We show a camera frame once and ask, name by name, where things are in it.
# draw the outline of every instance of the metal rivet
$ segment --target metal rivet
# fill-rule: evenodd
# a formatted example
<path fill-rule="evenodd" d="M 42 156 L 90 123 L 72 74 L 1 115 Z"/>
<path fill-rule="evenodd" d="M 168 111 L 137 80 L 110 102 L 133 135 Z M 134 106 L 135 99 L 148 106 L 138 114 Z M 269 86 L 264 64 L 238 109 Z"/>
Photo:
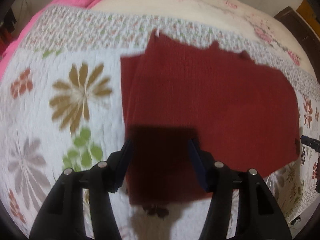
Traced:
<path fill-rule="evenodd" d="M 216 166 L 216 168 L 222 168 L 224 165 L 222 162 L 215 162 L 214 166 Z"/>
<path fill-rule="evenodd" d="M 258 174 L 258 172 L 257 172 L 256 169 L 250 169 L 250 170 L 249 170 L 249 173 L 250 173 L 251 175 L 253 175 L 253 176 Z"/>
<path fill-rule="evenodd" d="M 106 166 L 107 166 L 107 162 L 105 162 L 105 161 L 101 161 L 98 163 L 99 168 L 105 168 Z"/>
<path fill-rule="evenodd" d="M 71 168 L 66 168 L 64 171 L 63 171 L 64 174 L 66 175 L 69 175 L 72 173 L 72 169 Z"/>

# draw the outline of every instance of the cream floral blanket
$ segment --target cream floral blanket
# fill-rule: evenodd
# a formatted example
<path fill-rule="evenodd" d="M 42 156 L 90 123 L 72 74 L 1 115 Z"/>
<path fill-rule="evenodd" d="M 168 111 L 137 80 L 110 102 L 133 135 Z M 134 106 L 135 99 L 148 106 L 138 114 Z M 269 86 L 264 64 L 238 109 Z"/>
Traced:
<path fill-rule="evenodd" d="M 52 6 L 22 41 L 0 84 L 0 198 L 26 235 L 65 167 L 90 168 L 121 148 L 120 56 L 143 52 L 154 28 L 197 47 L 218 40 L 222 49 L 246 50 L 257 63 L 280 69 L 297 95 L 301 134 L 319 138 L 319 84 L 270 47 L 197 22 Z M 296 162 L 266 178 L 288 222 L 317 197 L 317 159 L 302 147 Z M 131 207 L 125 185 L 110 198 L 123 239 L 198 239 L 210 204 Z M 228 237 L 235 233 L 237 201 L 235 192 Z M 88 204 L 84 192 L 92 237 Z"/>

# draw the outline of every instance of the ribbed red fabric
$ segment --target ribbed red fabric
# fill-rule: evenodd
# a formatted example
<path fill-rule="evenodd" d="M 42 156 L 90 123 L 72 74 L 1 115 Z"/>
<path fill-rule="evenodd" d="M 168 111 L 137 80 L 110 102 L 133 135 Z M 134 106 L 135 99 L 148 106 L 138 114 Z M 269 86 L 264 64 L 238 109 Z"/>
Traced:
<path fill-rule="evenodd" d="M 188 158 L 186 142 L 230 168 L 261 176 L 297 159 L 295 92 L 276 69 L 243 52 L 180 44 L 151 34 L 141 56 L 121 59 L 126 136 L 135 154 L 127 172 L 131 204 L 206 197 Z"/>

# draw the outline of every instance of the folded red garment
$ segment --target folded red garment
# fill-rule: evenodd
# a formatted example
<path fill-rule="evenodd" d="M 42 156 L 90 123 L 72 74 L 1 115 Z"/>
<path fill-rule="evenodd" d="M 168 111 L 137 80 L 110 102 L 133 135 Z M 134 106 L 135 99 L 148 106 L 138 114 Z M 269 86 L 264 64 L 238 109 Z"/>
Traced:
<path fill-rule="evenodd" d="M 127 172 L 131 204 L 201 199 L 186 142 L 230 168 L 261 176 L 297 159 L 295 92 L 276 69 L 244 52 L 180 44 L 151 34 L 141 56 L 121 59 L 126 136 L 135 154 Z"/>

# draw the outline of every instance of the pink flower print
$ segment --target pink flower print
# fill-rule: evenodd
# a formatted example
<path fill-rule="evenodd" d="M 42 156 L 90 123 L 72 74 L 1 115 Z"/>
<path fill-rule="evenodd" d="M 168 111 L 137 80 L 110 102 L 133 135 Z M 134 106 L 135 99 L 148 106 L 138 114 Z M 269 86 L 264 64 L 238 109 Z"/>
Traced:
<path fill-rule="evenodd" d="M 267 34 L 262 28 L 255 27 L 254 28 L 255 33 L 259 36 L 260 39 L 266 41 L 267 43 L 271 44 L 272 37 Z"/>
<path fill-rule="evenodd" d="M 231 3 L 230 1 L 226 0 L 225 4 L 228 5 L 229 7 L 231 7 L 232 9 L 237 9 L 238 6 L 234 3 Z"/>
<path fill-rule="evenodd" d="M 287 53 L 289 54 L 290 58 L 293 60 L 293 62 L 297 65 L 300 66 L 300 57 L 292 52 L 291 50 L 287 50 Z"/>

